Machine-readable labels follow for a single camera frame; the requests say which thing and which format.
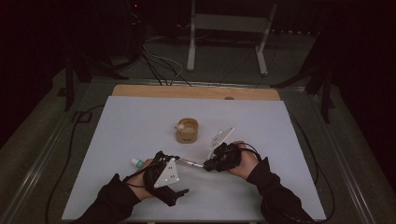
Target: forearm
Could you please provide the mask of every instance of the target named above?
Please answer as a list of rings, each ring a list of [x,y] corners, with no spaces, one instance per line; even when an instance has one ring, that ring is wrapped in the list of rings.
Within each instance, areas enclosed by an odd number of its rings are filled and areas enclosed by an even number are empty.
[[[134,192],[120,181],[119,175],[114,175],[99,191],[94,203],[72,223],[117,223],[129,217],[137,203],[140,200]]]
[[[279,176],[271,173],[267,158],[253,169],[247,182],[256,185],[262,196],[262,215],[269,223],[293,223],[298,219],[314,223],[302,208],[301,200],[280,184]]]

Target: gray floor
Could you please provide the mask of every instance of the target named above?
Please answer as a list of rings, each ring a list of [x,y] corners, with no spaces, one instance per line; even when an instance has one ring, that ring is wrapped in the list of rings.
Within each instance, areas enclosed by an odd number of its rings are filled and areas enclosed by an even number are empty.
[[[252,48],[198,46],[195,71],[189,73],[185,71],[188,43],[184,39],[175,42],[156,38],[145,46],[152,54],[180,63],[183,68],[181,75],[191,85],[268,88],[296,75],[314,42],[315,38],[309,35],[270,34],[264,51],[268,77],[260,76]],[[168,69],[158,64],[154,66],[159,73],[172,80],[174,74]],[[103,105],[119,83],[158,85],[143,60],[121,74],[130,80],[120,82],[98,75],[92,83],[78,85],[77,100],[69,113],[63,112],[64,98],[56,96],[64,86],[64,73],[55,77],[53,90],[0,151],[0,211],[3,218],[7,215],[7,220],[10,220],[5,222],[2,219],[4,223],[44,223],[48,197],[66,161],[73,128],[71,118],[76,110]],[[318,115],[318,97],[302,91],[306,82],[307,79],[296,82],[279,90],[279,94],[306,132],[318,164],[332,187],[335,210],[328,223],[396,223],[395,194],[380,172],[337,88],[332,87],[335,108],[330,110],[331,124],[325,124]],[[49,223],[65,223],[61,221],[61,216],[101,111],[100,108],[93,110],[92,121],[78,125],[75,131],[71,160],[49,207]],[[314,178],[313,157],[302,132],[297,126],[295,130]],[[48,162],[37,165],[37,158],[47,158]],[[26,175],[31,176],[29,172],[32,171],[42,173],[23,185],[22,181]],[[24,188],[26,185],[35,185],[35,188]],[[329,216],[333,203],[323,175],[318,179],[318,195]]]

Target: dark background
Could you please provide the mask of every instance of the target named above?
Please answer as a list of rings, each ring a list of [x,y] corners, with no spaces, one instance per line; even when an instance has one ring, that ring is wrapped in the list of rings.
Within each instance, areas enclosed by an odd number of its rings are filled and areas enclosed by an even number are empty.
[[[260,14],[238,1],[203,1],[202,11]],[[273,29],[317,35],[305,69],[334,62],[333,84],[340,88],[353,117],[396,189],[394,11],[390,1],[277,1]],[[0,5],[0,147],[50,90],[51,79],[64,68],[67,41],[95,60],[122,54],[126,40],[121,0],[2,1]],[[189,23],[185,0],[148,0],[136,9],[145,21],[167,35]]]

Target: white tabletop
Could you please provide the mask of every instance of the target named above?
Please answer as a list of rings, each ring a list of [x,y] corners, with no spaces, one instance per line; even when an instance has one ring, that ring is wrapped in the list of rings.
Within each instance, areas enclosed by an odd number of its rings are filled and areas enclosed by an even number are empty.
[[[180,119],[199,123],[198,140],[180,144],[175,125]],[[226,143],[244,140],[268,157],[281,183],[299,196],[313,219],[325,219],[303,152],[281,101],[177,99],[110,96],[73,191],[63,219],[80,217],[93,203],[99,189],[117,173],[134,173],[130,159],[168,155],[203,163],[212,137],[219,130],[235,127]],[[256,188],[226,172],[208,173],[177,164],[180,181],[174,191],[190,189],[168,207],[156,198],[139,203],[128,221],[259,221],[261,196]]]

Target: black stand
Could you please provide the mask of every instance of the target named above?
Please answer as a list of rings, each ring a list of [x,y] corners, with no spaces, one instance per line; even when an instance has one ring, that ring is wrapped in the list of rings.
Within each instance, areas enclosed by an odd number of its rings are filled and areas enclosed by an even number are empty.
[[[92,75],[90,72],[90,67],[96,68],[109,77],[113,77],[118,80],[127,80],[128,77],[120,76],[118,73],[114,72],[111,68],[93,60],[88,55],[76,50],[75,48],[68,46],[65,51],[64,60],[64,71],[66,76],[66,106],[65,111],[70,109],[70,106],[74,102],[74,79],[73,75],[76,72],[78,79],[82,82],[90,82]]]
[[[332,70],[334,69],[334,63],[325,63],[325,65],[317,65],[304,72],[300,72],[297,76],[291,77],[290,79],[281,83],[270,85],[271,88],[283,89],[294,82],[303,79],[305,77],[311,77],[308,84],[305,87],[306,93],[317,94],[320,87],[323,86],[322,102],[321,102],[321,115],[327,123],[329,120],[329,106],[330,106],[330,91],[332,85]]]

